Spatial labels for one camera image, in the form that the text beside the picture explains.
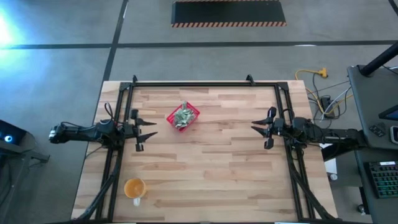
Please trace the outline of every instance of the yellow extension cord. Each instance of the yellow extension cord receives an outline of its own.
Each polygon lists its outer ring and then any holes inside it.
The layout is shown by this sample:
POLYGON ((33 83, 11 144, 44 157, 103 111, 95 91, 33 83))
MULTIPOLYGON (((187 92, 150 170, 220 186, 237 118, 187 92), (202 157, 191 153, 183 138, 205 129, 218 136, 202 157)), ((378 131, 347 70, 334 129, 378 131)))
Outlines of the yellow extension cord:
MULTIPOLYGON (((328 75, 326 74, 326 69, 325 69, 325 68, 322 69, 322 70, 320 70, 320 71, 313 71, 313 70, 301 69, 301 70, 298 70, 298 71, 294 74, 294 77, 296 78, 296 80, 299 80, 299 78, 297 77, 297 74, 298 74, 299 72, 315 73, 315 74, 320 75, 320 76, 323 77, 323 78, 327 78, 327 77, 328 77, 328 75)), ((337 108, 337 106, 338 106, 340 103, 344 102, 344 100, 346 100, 346 99, 348 99, 348 98, 350 98, 350 97, 353 96, 353 95, 351 94, 350 96, 347 96, 345 99, 342 99, 342 100, 337 101, 337 102, 336 102, 336 105, 335 105, 334 107, 332 107, 332 109, 331 109, 328 113, 325 113, 325 112, 323 111, 323 108, 322 108, 322 106, 321 106, 321 103, 319 102, 318 97, 313 93, 313 91, 311 91, 311 90, 308 89, 307 87, 305 87, 305 89, 313 95, 313 97, 315 98, 315 100, 316 100, 317 103, 318 103, 319 110, 320 110, 322 113, 324 113, 325 115, 328 115, 328 114, 331 114, 332 112, 334 112, 334 110, 337 108)))

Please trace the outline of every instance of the computer monitor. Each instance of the computer monitor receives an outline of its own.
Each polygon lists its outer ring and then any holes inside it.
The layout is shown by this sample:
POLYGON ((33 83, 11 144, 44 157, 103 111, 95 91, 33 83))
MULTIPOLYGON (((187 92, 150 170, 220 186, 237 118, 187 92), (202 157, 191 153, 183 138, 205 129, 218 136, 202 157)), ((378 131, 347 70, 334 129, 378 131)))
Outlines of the computer monitor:
POLYGON ((398 121, 398 105, 395 105, 392 108, 389 108, 388 110, 379 113, 379 118, 398 121))

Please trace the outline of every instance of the black mat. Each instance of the black mat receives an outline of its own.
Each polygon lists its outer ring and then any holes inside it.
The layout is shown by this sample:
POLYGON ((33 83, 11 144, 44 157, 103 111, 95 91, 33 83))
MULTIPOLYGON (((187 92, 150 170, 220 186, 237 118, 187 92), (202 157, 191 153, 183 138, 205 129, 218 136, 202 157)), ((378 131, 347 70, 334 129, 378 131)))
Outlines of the black mat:
POLYGON ((280 27, 286 26, 279 1, 177 1, 172 27, 280 27))

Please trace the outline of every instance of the keyboard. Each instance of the keyboard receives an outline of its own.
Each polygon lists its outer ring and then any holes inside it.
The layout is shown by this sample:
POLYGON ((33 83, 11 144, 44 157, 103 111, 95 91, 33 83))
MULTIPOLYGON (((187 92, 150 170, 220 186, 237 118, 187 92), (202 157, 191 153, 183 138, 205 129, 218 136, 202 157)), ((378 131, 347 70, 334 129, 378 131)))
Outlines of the keyboard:
POLYGON ((377 198, 398 197, 398 161, 364 164, 377 198))

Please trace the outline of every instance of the crumpled paper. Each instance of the crumpled paper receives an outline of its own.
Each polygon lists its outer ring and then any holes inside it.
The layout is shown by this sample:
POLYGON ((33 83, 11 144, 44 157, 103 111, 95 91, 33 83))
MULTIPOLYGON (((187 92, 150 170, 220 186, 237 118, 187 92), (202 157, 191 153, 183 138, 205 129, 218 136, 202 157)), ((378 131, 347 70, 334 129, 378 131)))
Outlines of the crumpled paper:
POLYGON ((187 127, 194 118, 193 110, 187 108, 187 102, 184 101, 182 107, 174 113, 174 126, 177 129, 187 127))

